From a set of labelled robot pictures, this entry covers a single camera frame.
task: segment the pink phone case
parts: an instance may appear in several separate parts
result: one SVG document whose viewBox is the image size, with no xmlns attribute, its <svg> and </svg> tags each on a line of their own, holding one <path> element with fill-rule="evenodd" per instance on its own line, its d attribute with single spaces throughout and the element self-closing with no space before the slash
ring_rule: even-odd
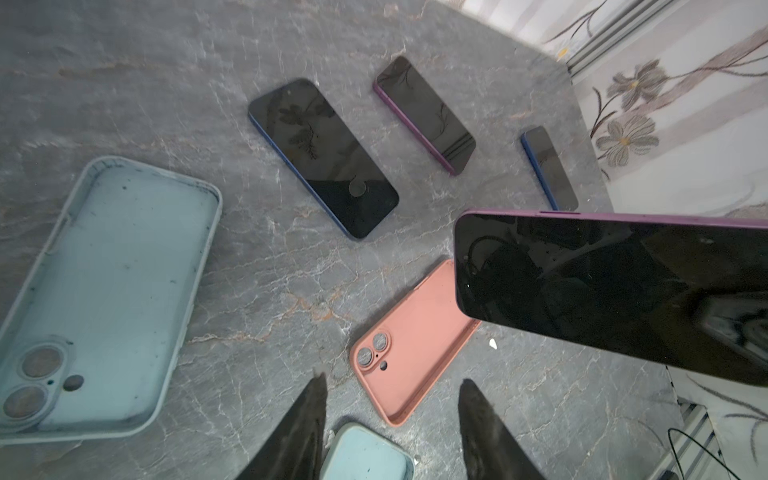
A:
<svg viewBox="0 0 768 480">
<path fill-rule="evenodd" d="M 453 260 L 446 260 L 349 352 L 373 406 L 393 427 L 410 417 L 480 324 L 458 309 L 455 288 Z M 363 349 L 371 352 L 364 366 L 358 360 Z"/>
</svg>

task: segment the gray marble surface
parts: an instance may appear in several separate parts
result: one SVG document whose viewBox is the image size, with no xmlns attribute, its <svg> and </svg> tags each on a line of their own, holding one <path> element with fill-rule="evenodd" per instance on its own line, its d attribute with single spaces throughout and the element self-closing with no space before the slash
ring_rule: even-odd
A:
<svg viewBox="0 0 768 480">
<path fill-rule="evenodd" d="M 582 210 L 611 209 L 563 65 L 421 0 L 11 0 L 0 25 L 0 314 L 90 159 L 199 177 L 224 201 L 158 420 L 126 439 L 2 448 L 3 478 L 232 478 L 313 370 L 328 375 L 328 429 L 375 429 L 418 456 L 419 478 L 465 477 L 465 377 L 551 480 L 639 479 L 662 456 L 680 413 L 659 365 L 484 325 L 392 429 L 348 364 L 352 343 L 450 255 L 465 208 L 547 207 L 525 127 L 550 131 Z M 477 139 L 460 177 L 371 91 L 401 53 Z M 341 234 L 246 119 L 251 98 L 297 76 L 400 193 L 366 241 Z"/>
</svg>

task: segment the blue phone frame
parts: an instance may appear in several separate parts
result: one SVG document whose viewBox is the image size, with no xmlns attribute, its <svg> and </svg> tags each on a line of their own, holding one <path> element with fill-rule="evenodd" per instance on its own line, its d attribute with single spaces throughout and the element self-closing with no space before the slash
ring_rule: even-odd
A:
<svg viewBox="0 0 768 480">
<path fill-rule="evenodd" d="M 525 153 L 528 155 L 528 160 L 531 162 L 531 166 L 533 166 L 533 170 L 536 172 L 536 177 L 538 178 L 538 182 L 541 184 L 541 188 L 544 189 L 544 194 L 547 196 L 547 199 L 549 200 L 549 204 L 552 207 L 552 210 L 560 211 L 560 207 L 558 207 L 558 202 L 555 201 L 554 195 L 552 194 L 552 190 L 550 190 L 549 184 L 547 184 L 547 181 L 544 179 L 544 173 L 541 172 L 541 168 L 539 168 L 538 166 L 536 155 L 533 153 L 533 150 L 531 149 L 531 145 L 528 143 L 528 139 L 526 138 L 527 134 L 528 132 L 525 132 L 523 133 L 522 136 L 520 136 L 520 142 L 522 142 L 523 144 Z"/>
<path fill-rule="evenodd" d="M 259 131 L 259 133 L 261 133 L 262 136 L 264 138 L 266 138 L 267 143 L 269 143 L 272 146 L 272 148 L 275 149 L 277 154 L 280 155 L 280 158 L 283 159 L 283 161 L 286 163 L 286 165 L 288 165 L 288 167 L 291 169 L 291 171 L 299 178 L 299 180 L 301 180 L 301 183 L 304 184 L 304 187 L 306 187 L 306 189 L 310 191 L 312 196 L 315 197 L 315 200 L 317 200 L 317 203 L 320 204 L 320 206 L 322 206 L 323 209 L 330 215 L 330 217 L 333 219 L 333 221 L 336 223 L 336 225 L 339 226 L 341 231 L 344 232 L 344 234 L 347 235 L 347 237 L 351 238 L 352 240 L 362 240 L 362 238 L 358 238 L 358 237 L 355 237 L 354 235 L 352 235 L 349 232 L 349 230 L 347 230 L 346 227 L 344 227 L 344 224 L 341 223 L 341 220 L 339 220 L 339 218 L 331 211 L 331 209 L 328 207 L 328 205 L 326 205 L 326 203 L 323 201 L 323 199 L 320 198 L 320 195 L 318 195 L 317 192 L 315 192 L 315 189 L 313 189 L 310 186 L 309 182 L 307 182 L 306 179 L 302 176 L 302 174 L 299 173 L 299 171 L 296 169 L 296 167 L 294 167 L 293 164 L 290 163 L 290 160 L 288 160 L 288 157 L 286 157 L 286 155 L 283 153 L 283 151 L 280 150 L 277 147 L 277 144 L 275 144 L 275 142 L 272 140 L 272 138 L 270 138 L 270 136 L 268 134 L 266 134 L 265 130 L 261 127 L 261 125 L 259 125 L 259 122 L 257 122 L 256 119 L 253 118 L 253 115 L 251 115 L 250 112 L 248 112 L 248 119 L 250 120 L 250 123 L 252 123 L 253 126 L 256 127 L 256 129 Z"/>
</svg>

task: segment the smartphone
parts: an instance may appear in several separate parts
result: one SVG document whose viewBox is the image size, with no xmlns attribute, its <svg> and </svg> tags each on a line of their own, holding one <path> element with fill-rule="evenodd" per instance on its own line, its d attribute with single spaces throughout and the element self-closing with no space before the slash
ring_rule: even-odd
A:
<svg viewBox="0 0 768 480">
<path fill-rule="evenodd" d="M 552 210 L 568 212 L 576 210 L 578 208 L 576 193 L 544 127 L 535 127 L 526 131 L 521 140 Z"/>
<path fill-rule="evenodd" d="M 352 370 L 390 426 L 402 425 L 480 322 L 454 296 L 453 260 L 434 269 L 349 351 Z"/>
<path fill-rule="evenodd" d="M 451 175 L 463 172 L 475 139 L 407 58 L 389 64 L 373 90 Z"/>
<path fill-rule="evenodd" d="M 768 386 L 768 358 L 702 320 L 713 299 L 727 299 L 740 324 L 762 325 L 764 220 L 471 210 L 454 244 L 456 301 L 468 316 Z M 745 299 L 760 301 L 745 309 Z"/>
<path fill-rule="evenodd" d="M 348 236 L 365 238 L 397 206 L 395 188 L 306 78 L 250 102 L 248 118 Z"/>
</svg>

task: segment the blue smartphone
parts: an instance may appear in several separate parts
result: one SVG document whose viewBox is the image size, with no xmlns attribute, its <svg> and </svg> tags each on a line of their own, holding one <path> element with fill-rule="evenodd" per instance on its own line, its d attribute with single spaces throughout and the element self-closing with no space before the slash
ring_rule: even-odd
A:
<svg viewBox="0 0 768 480">
<path fill-rule="evenodd" d="M 365 238 L 397 206 L 395 188 L 306 78 L 252 101 L 248 118 L 348 236 Z"/>
<path fill-rule="evenodd" d="M 552 210 L 575 211 L 578 208 L 576 193 L 544 127 L 526 131 L 521 140 Z"/>
</svg>

